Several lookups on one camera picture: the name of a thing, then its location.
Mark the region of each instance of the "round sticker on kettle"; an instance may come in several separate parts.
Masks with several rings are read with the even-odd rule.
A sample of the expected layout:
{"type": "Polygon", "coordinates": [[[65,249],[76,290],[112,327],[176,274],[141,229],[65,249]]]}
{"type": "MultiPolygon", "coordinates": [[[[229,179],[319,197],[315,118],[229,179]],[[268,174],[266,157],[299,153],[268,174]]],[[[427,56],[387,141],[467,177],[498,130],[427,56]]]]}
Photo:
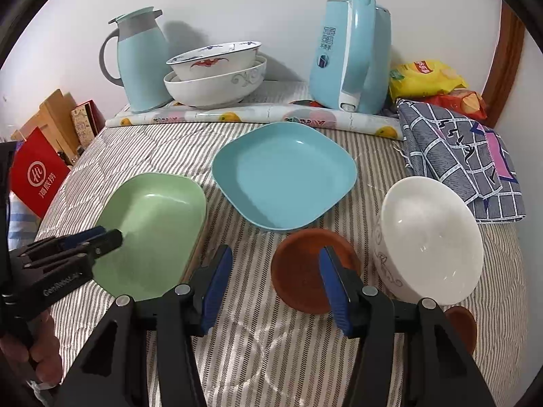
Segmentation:
{"type": "Polygon", "coordinates": [[[328,55],[323,54],[323,55],[319,56],[319,59],[317,61],[317,65],[319,67],[321,67],[322,69],[324,69],[324,67],[326,67],[328,65],[328,55]]]}

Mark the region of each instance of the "metal screw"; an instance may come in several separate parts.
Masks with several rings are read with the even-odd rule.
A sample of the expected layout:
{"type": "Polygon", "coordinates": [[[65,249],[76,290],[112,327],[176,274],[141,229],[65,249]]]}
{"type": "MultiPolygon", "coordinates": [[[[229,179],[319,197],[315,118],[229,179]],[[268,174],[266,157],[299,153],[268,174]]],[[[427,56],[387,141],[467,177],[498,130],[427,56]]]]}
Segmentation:
{"type": "Polygon", "coordinates": [[[177,295],[185,295],[191,291],[191,287],[188,284],[181,283],[175,287],[174,291],[177,295]]]}
{"type": "Polygon", "coordinates": [[[375,286],[364,286],[362,288],[362,293],[368,297],[375,297],[378,293],[378,290],[375,286]]]}
{"type": "Polygon", "coordinates": [[[435,309],[435,307],[438,305],[431,298],[423,298],[423,306],[426,309],[435,309]]]}
{"type": "Polygon", "coordinates": [[[130,297],[128,295],[119,295],[115,299],[115,303],[117,304],[117,306],[126,306],[128,303],[130,303],[130,297]]]}

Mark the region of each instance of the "yellow chip bag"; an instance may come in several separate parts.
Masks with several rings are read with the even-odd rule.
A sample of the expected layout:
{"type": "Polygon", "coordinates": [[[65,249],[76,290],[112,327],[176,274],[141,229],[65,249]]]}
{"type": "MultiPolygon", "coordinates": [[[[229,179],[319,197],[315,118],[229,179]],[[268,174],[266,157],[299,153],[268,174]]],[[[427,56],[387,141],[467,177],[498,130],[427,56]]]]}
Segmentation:
{"type": "Polygon", "coordinates": [[[393,101],[398,97],[416,99],[446,94],[455,88],[468,88],[468,85],[441,61],[416,61],[390,70],[389,90],[393,101]]]}

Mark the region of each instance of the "white bowl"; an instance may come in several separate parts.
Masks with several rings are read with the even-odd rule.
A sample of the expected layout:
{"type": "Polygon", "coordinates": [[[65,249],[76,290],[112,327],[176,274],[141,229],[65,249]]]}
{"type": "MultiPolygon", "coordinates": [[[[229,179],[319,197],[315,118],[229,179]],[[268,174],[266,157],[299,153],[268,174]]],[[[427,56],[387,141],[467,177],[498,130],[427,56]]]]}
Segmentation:
{"type": "Polygon", "coordinates": [[[164,77],[164,84],[177,102],[213,108],[240,102],[262,84],[265,72],[266,59],[257,56],[249,69],[191,81],[180,81],[175,72],[170,72],[164,77]]]}
{"type": "Polygon", "coordinates": [[[388,191],[372,238],[375,267],[401,300],[440,306],[468,297],[481,276],[483,242],[473,214],[449,187],[407,177],[388,191]]]}
{"type": "Polygon", "coordinates": [[[260,46],[257,41],[217,44],[174,56],[166,64],[181,81],[208,78],[251,67],[260,46]]]}

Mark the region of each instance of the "brown plate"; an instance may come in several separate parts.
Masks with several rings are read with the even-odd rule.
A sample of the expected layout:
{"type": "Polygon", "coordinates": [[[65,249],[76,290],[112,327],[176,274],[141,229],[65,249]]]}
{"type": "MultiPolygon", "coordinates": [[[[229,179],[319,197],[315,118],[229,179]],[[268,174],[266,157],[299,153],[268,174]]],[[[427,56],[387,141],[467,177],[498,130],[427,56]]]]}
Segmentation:
{"type": "Polygon", "coordinates": [[[360,275],[360,261],[351,244],[327,229],[303,229],[279,244],[271,260],[271,282],[291,308],[308,314],[330,312],[319,271],[319,251],[329,245],[344,267],[360,275]]]}
{"type": "Polygon", "coordinates": [[[477,342],[477,324],[471,312],[463,306],[453,306],[445,311],[445,316],[457,331],[468,352],[473,355],[477,342]]]}

